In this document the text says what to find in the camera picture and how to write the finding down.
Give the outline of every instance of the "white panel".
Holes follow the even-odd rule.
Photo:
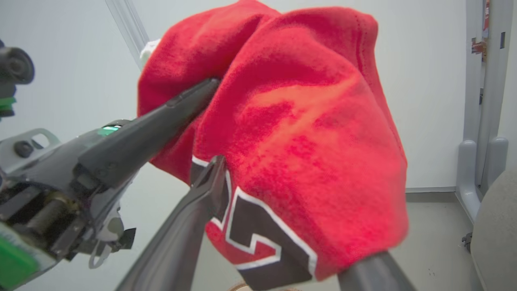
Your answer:
[[[2,119],[0,140],[44,127],[66,141],[136,116],[140,71],[104,0],[0,1],[0,39],[24,49],[36,70],[32,84],[18,86],[16,116]],[[133,250],[96,270],[78,255],[18,290],[114,290],[187,190],[146,165],[121,201],[125,227],[137,228]]]
[[[499,123],[499,136],[506,137],[508,158],[506,168],[517,168],[517,3],[513,5],[513,21],[506,69],[505,94]]]
[[[232,0],[133,0],[150,39],[174,23]],[[407,187],[455,186],[463,138],[465,0],[265,0],[280,12],[348,6],[379,22],[376,57],[409,161]]]

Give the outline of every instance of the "red garment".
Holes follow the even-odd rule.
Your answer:
[[[245,0],[171,27],[142,72],[139,115],[222,78],[153,164],[188,183],[191,167],[226,157],[230,197],[206,231],[254,290],[323,280],[407,233],[407,162],[376,37],[352,9],[280,14]]]

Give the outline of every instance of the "printed lettering on fabric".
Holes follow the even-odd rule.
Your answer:
[[[207,165],[208,162],[192,157],[191,183]],[[234,266],[253,290],[268,290],[313,278],[317,254],[266,203],[238,185],[232,191],[228,171],[222,197],[221,207],[210,223],[221,231],[226,249],[233,247],[236,252],[250,254],[245,263]],[[270,247],[271,255],[257,256],[258,243]]]

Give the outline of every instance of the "robotic arm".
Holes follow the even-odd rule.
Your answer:
[[[20,49],[0,48],[0,116],[14,115],[15,84],[34,69]],[[46,129],[0,142],[0,291],[14,290],[77,253],[98,267],[110,253],[130,249],[119,200],[138,170],[181,134],[215,94],[207,79],[133,121],[118,120],[67,143]],[[33,137],[43,134],[42,147]],[[226,170],[216,156],[176,206],[117,291],[191,289],[204,226],[221,201]],[[414,290],[388,253],[338,276],[342,290]]]

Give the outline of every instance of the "white outline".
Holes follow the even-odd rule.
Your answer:
[[[192,156],[192,162],[195,163],[196,165],[199,165],[202,167],[206,167],[209,164],[209,162],[205,162],[204,160],[197,158],[194,155]],[[232,182],[230,180],[230,172],[227,170],[225,174],[226,174],[226,187],[228,188],[228,205],[226,205],[226,209],[224,209],[224,216],[223,216],[222,221],[219,221],[219,219],[217,219],[215,217],[212,217],[212,219],[210,220],[210,222],[215,224],[217,226],[217,228],[220,229],[221,231],[223,231],[223,229],[224,229],[224,222],[226,221],[226,217],[228,216],[228,208],[230,208],[230,200],[232,200]]]
[[[274,222],[277,223],[277,225],[292,239],[292,241],[297,244],[305,253],[309,256],[309,264],[308,264],[308,271],[309,273],[314,276],[314,272],[316,270],[316,264],[317,264],[317,254],[312,250],[312,248],[306,244],[278,215],[276,215],[271,207],[269,207],[267,204],[265,204],[260,199],[257,199],[246,192],[244,192],[239,186],[237,189],[235,189],[235,195],[233,196],[232,204],[231,204],[231,210],[230,210],[230,218],[228,221],[228,228],[226,230],[226,241],[236,247],[237,249],[247,252],[249,254],[255,254],[256,244],[257,242],[261,242],[265,245],[270,246],[271,248],[275,249],[275,255],[269,256],[266,258],[262,258],[253,262],[244,263],[244,264],[238,264],[235,265],[235,267],[239,270],[245,270],[245,269],[251,269],[256,268],[268,264],[275,263],[280,260],[280,254],[282,247],[276,244],[275,242],[260,236],[258,234],[252,234],[251,235],[251,243],[250,246],[242,245],[236,241],[233,241],[230,238],[230,233],[232,231],[232,222],[233,222],[233,215],[235,212],[235,203],[237,202],[237,197],[241,197],[242,199],[251,202],[253,204],[256,204],[260,207],[262,207],[268,214],[271,216]]]

